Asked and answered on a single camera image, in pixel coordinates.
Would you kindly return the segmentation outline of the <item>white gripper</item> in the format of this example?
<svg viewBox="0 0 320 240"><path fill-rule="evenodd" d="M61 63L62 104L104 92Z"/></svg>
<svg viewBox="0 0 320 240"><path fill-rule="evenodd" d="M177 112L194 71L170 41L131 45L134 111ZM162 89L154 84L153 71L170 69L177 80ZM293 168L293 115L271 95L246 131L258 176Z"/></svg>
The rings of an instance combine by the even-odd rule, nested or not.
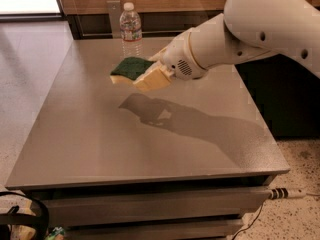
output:
<svg viewBox="0 0 320 240"><path fill-rule="evenodd" d="M133 85L140 91L146 92L167 87L171 84L173 75L185 81L204 77L207 70L199 66L194 59L190 37L191 31L185 31L149 57L149 61L158 62L152 64L145 73L140 75Z"/></svg>

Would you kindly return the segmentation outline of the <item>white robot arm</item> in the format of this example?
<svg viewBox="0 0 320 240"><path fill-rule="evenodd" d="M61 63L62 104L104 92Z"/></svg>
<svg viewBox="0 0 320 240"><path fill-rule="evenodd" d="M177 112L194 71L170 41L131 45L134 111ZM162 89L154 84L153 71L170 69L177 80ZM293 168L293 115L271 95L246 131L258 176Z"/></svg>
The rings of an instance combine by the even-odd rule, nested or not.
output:
<svg viewBox="0 0 320 240"><path fill-rule="evenodd" d="M224 11L175 37L133 82L149 91L220 65L284 55L320 76L320 11L306 0L226 0Z"/></svg>

